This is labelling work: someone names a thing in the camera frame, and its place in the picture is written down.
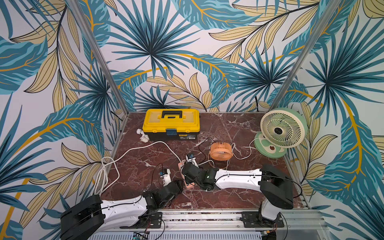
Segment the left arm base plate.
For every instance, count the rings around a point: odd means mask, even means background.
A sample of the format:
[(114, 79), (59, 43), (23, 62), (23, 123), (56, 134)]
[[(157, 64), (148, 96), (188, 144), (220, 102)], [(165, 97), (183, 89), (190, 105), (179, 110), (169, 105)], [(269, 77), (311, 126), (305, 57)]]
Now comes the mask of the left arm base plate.
[(139, 220), (129, 229), (160, 229), (163, 226), (163, 213), (157, 212), (139, 217)]

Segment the pink USB charger adapter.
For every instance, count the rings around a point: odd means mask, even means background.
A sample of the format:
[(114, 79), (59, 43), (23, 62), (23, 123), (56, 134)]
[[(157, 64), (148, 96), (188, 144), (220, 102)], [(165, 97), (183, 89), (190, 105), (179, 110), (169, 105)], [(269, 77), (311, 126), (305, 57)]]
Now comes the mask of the pink USB charger adapter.
[(185, 165), (185, 162), (178, 163), (179, 169), (181, 169)]

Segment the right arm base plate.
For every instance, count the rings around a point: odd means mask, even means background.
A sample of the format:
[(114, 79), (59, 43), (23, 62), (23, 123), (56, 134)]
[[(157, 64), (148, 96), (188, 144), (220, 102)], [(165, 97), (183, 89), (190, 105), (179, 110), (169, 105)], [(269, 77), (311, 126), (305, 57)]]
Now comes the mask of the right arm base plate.
[(259, 212), (242, 212), (240, 221), (243, 222), (245, 228), (283, 228), (285, 226), (281, 213), (275, 220), (263, 218)]

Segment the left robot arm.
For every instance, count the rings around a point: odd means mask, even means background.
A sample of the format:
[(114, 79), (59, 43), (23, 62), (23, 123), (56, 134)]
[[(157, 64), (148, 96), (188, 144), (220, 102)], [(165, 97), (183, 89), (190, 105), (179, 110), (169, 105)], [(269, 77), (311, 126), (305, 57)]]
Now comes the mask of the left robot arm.
[(95, 233), (111, 229), (146, 228), (161, 216), (158, 211), (183, 190), (183, 180), (175, 180), (132, 199), (107, 201), (92, 195), (61, 214), (60, 239), (87, 240)]

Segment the pink power strip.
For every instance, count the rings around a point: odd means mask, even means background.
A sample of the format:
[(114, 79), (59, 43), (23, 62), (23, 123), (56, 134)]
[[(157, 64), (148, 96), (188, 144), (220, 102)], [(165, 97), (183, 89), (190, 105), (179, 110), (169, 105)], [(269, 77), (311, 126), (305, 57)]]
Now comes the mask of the pink power strip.
[(182, 174), (182, 168), (181, 169), (179, 169), (179, 172), (180, 172), (180, 174), (181, 174), (181, 176), (182, 176), (182, 179), (183, 179), (183, 181), (184, 181), (184, 185), (185, 185), (185, 187), (186, 187), (186, 189), (192, 189), (194, 186), (195, 186), (195, 184), (194, 183), (192, 183), (192, 184), (189, 184), (189, 183), (187, 183), (186, 182), (186, 179), (185, 179), (185, 176)]

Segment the small orange desk fan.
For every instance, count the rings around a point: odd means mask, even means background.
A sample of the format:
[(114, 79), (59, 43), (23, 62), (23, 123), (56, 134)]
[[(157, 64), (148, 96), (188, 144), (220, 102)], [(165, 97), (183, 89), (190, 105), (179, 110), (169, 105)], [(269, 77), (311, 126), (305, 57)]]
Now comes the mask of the small orange desk fan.
[(232, 146), (225, 142), (215, 142), (210, 147), (210, 156), (215, 161), (228, 161), (233, 157)]

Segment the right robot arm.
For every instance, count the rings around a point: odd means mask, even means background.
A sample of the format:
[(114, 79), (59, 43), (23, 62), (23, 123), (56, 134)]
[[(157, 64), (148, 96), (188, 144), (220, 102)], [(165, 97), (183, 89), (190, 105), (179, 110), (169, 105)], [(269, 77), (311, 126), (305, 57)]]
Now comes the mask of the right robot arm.
[(271, 165), (249, 171), (228, 171), (218, 168), (202, 169), (191, 162), (182, 164), (181, 174), (187, 184), (202, 190), (247, 189), (265, 196), (259, 210), (262, 220), (275, 221), (281, 210), (294, 208), (293, 180)]

